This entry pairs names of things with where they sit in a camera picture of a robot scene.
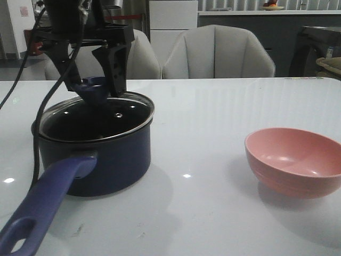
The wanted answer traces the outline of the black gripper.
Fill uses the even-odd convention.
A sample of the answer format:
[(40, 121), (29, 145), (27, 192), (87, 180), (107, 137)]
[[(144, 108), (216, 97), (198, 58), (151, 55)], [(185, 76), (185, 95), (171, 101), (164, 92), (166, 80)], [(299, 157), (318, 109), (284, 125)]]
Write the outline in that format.
[(103, 70), (110, 95), (119, 97), (125, 93), (133, 28), (106, 22), (101, 1), (44, 1), (44, 5), (51, 25), (35, 29), (35, 38), (39, 42), (65, 41), (48, 42), (42, 47), (59, 73), (57, 84), (64, 83), (68, 91), (79, 91), (82, 87), (76, 65), (79, 39), (107, 42), (93, 50), (92, 55)]

